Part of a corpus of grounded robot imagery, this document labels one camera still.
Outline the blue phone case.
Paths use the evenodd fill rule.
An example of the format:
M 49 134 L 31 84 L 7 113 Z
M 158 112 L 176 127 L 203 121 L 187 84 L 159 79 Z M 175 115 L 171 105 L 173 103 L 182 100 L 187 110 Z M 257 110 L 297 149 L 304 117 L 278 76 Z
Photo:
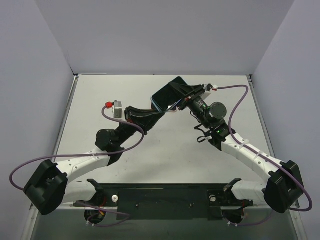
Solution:
M 162 110 L 152 98 L 150 99 L 150 101 L 151 101 L 151 105 L 154 105 L 158 110 Z M 173 108 L 174 106 L 177 106 L 177 107 L 178 107 L 178 104 L 180 103 L 180 101 L 181 101 L 181 100 L 177 101 L 177 102 L 174 103 L 173 105 L 170 105 L 167 109 Z

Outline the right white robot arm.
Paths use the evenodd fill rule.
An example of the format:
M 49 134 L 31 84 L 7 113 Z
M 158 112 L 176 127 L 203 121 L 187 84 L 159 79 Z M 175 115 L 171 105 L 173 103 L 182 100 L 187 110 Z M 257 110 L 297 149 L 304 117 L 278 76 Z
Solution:
M 238 180 L 223 192 L 224 201 L 230 205 L 239 200 L 265 202 L 278 213 L 292 209 L 292 205 L 304 193 L 304 185 L 299 166 L 293 162 L 283 162 L 269 156 L 242 138 L 225 121 L 227 108 L 221 102 L 208 105 L 202 96 L 205 92 L 217 91 L 219 87 L 209 85 L 190 86 L 185 82 L 171 81 L 170 96 L 179 110 L 189 108 L 199 123 L 208 131 L 204 138 L 218 150 L 242 162 L 262 180 L 263 184 Z

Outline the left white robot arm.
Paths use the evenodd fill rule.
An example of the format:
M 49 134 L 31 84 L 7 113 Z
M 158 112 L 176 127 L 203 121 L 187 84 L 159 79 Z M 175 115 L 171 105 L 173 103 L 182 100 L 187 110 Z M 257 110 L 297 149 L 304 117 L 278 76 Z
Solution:
M 101 129 L 97 132 L 93 150 L 78 154 L 62 161 L 43 161 L 35 170 L 25 187 L 24 194 L 42 215 L 48 215 L 61 204 L 87 201 L 92 206 L 99 205 L 103 193 L 87 181 L 78 179 L 96 169 L 116 163 L 124 152 L 124 144 L 135 133 L 147 135 L 164 116 L 157 110 L 142 110 L 129 106 L 124 111 L 125 119 L 116 119 L 115 129 Z

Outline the black phone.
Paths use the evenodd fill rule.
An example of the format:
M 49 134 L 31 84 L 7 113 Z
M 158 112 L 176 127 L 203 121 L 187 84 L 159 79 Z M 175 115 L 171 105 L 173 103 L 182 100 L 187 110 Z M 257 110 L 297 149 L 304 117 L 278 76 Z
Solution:
M 182 77 L 178 76 L 174 80 L 175 83 L 179 84 L 187 84 Z M 174 92 L 170 88 L 169 83 L 162 87 L 159 91 L 151 96 L 151 98 L 156 102 L 156 104 L 162 109 L 166 110 L 169 106 L 173 105 L 174 103 L 178 102 L 174 97 Z

